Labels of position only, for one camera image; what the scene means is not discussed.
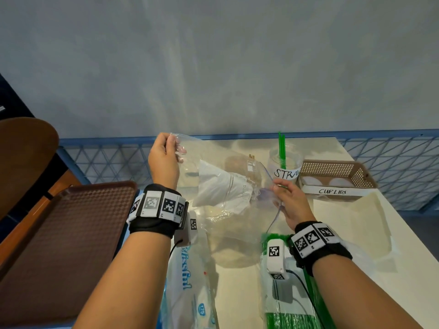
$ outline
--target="wristband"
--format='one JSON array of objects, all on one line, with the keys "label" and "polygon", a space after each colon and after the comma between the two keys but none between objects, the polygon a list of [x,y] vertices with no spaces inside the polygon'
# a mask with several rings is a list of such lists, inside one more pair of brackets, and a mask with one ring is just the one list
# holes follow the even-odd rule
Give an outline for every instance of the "wristband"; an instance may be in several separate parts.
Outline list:
[{"label": "wristband", "polygon": [[172,238],[175,231],[184,226],[188,204],[173,189],[148,185],[134,200],[126,221],[129,232],[155,232]]},{"label": "wristband", "polygon": [[314,263],[327,255],[336,254],[352,260],[352,255],[341,244],[341,239],[328,225],[321,221],[306,221],[299,223],[295,234],[288,240],[290,254],[296,260],[299,268],[313,276]]}]

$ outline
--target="black cable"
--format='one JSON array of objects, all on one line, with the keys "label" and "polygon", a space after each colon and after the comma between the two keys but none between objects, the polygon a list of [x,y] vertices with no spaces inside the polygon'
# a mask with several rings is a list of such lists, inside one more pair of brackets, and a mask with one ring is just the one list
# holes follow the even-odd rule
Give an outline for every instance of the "black cable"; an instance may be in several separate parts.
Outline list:
[{"label": "black cable", "polygon": [[174,243],[174,247],[172,247],[171,252],[169,253],[169,258],[171,258],[172,252],[174,251],[175,247],[177,247],[177,245],[179,243],[182,243],[182,242],[183,242],[183,239],[181,239],[181,240],[177,241],[176,243]]},{"label": "black cable", "polygon": [[317,317],[319,318],[320,323],[322,324],[323,329],[325,329],[325,325],[323,324],[323,321],[322,321],[322,319],[321,319],[319,313],[317,312],[317,308],[316,308],[316,306],[314,305],[313,300],[311,299],[310,293],[309,293],[308,290],[306,289],[305,284],[303,283],[302,279],[301,279],[301,278],[299,277],[299,275],[296,274],[294,271],[291,271],[291,270],[285,270],[285,271],[286,271],[286,272],[289,272],[290,274],[293,274],[293,275],[296,276],[297,279],[300,281],[300,283],[302,284],[302,286],[303,286],[303,288],[304,288],[304,290],[305,290],[305,292],[306,292],[308,298],[310,299],[310,302],[311,302],[311,304],[312,304],[312,306],[313,306],[313,308],[314,308],[314,311],[315,311]]}]

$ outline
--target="hand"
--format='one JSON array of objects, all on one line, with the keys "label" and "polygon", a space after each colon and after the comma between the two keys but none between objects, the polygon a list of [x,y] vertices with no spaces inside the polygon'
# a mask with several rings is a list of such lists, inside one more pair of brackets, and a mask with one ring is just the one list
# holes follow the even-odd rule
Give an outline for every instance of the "hand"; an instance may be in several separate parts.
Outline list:
[{"label": "hand", "polygon": [[273,182],[275,185],[272,187],[272,190],[283,201],[284,207],[281,207],[281,210],[287,218],[288,226],[293,231],[299,223],[316,220],[305,193],[298,186],[284,179],[274,179]]},{"label": "hand", "polygon": [[178,157],[175,155],[178,143],[174,135],[160,133],[149,152],[148,164],[152,181],[162,186],[177,189],[180,169]]}]

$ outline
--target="tabletop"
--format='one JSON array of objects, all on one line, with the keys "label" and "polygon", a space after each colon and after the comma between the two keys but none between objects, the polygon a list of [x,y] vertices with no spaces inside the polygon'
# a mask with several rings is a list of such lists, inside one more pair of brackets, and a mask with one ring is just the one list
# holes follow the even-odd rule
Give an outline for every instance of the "tabletop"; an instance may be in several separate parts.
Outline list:
[{"label": "tabletop", "polygon": [[[215,141],[236,152],[254,155],[264,165],[277,139],[240,139]],[[288,138],[305,159],[353,160],[336,138]],[[439,262],[414,234],[380,191],[376,191],[397,255],[377,268],[380,286],[423,328],[436,328],[439,322]],[[215,261],[210,269],[215,308],[220,328],[263,328],[260,309],[259,255],[257,245],[231,239],[227,248],[218,249],[210,240]]]}]

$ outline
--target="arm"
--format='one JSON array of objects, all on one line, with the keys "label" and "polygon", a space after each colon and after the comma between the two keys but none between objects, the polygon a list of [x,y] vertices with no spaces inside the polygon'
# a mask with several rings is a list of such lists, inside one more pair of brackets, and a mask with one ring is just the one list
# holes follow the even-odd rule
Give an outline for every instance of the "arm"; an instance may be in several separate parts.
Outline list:
[{"label": "arm", "polygon": [[[175,137],[159,134],[148,163],[155,183],[177,187]],[[81,310],[74,328],[155,328],[170,248],[171,239],[162,234],[132,233]]]},{"label": "arm", "polygon": [[[306,195],[292,182],[275,179],[273,191],[288,226],[294,230],[304,221],[315,221]],[[421,328],[384,290],[351,260],[328,255],[313,265],[314,278],[338,328]]]}]

